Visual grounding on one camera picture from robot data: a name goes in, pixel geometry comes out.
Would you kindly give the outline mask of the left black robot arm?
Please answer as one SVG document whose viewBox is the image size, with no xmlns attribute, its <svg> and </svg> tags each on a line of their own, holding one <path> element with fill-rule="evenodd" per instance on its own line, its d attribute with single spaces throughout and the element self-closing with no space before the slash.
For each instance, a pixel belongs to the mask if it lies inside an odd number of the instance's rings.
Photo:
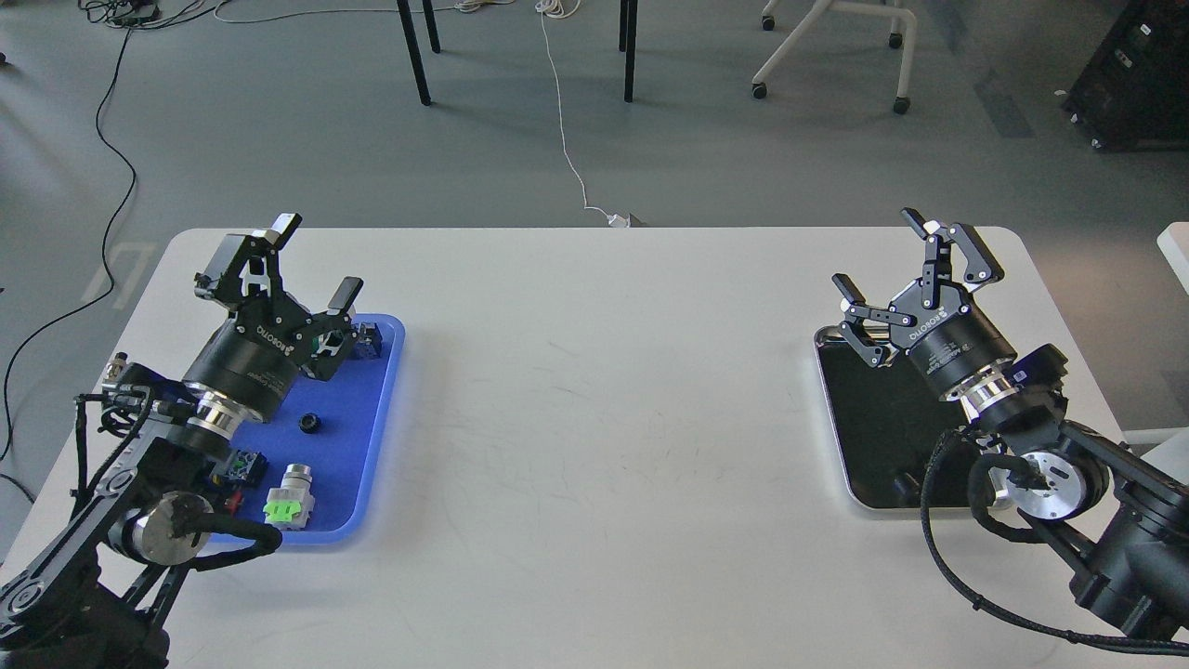
<svg viewBox="0 0 1189 669">
<path fill-rule="evenodd" d="M 300 225 L 283 213 L 224 238 L 195 294 L 227 318 L 181 380 L 136 364 L 105 385 L 102 405 L 131 427 L 71 520 L 5 585 L 5 668 L 163 668 L 185 578 L 279 549 L 279 529 L 221 511 L 207 482 L 243 422 L 271 419 L 298 375 L 332 378 L 356 342 L 360 278 L 344 278 L 323 313 L 284 291 L 279 253 Z"/>
</svg>

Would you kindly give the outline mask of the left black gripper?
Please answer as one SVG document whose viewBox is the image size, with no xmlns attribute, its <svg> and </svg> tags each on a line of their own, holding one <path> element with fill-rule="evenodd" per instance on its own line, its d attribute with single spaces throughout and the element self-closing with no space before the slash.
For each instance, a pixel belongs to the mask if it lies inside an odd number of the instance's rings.
<svg viewBox="0 0 1189 669">
<path fill-rule="evenodd" d="M 182 375 L 246 408 L 254 422 L 279 410 L 297 375 L 331 380 L 354 347 L 352 314 L 361 278 L 344 278 L 323 313 L 308 313 L 283 292 L 279 252 L 302 217 L 281 213 L 266 229 L 224 236 L 194 294 L 227 309 L 227 318 Z"/>
</svg>

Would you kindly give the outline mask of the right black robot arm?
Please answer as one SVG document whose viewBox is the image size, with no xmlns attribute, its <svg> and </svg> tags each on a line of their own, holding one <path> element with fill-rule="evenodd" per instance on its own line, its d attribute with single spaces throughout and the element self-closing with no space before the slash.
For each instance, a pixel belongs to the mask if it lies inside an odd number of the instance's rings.
<svg viewBox="0 0 1189 669">
<path fill-rule="evenodd" d="M 1057 347 L 1015 354 L 977 307 L 975 292 L 1005 271 L 973 226 L 900 215 L 924 242 L 921 274 L 875 308 L 848 274 L 838 329 L 868 367 L 906 356 L 965 425 L 944 429 L 927 457 L 919 520 L 931 558 L 973 610 L 1036 635 L 1099 650 L 1185 656 L 1185 484 L 1088 427 L 1067 419 L 1067 356 Z M 1015 544 L 1048 545 L 1072 570 L 1069 589 L 1114 635 L 1042 625 L 973 591 L 935 543 L 935 482 L 949 454 L 973 452 L 965 498 L 973 520 Z"/>
</svg>

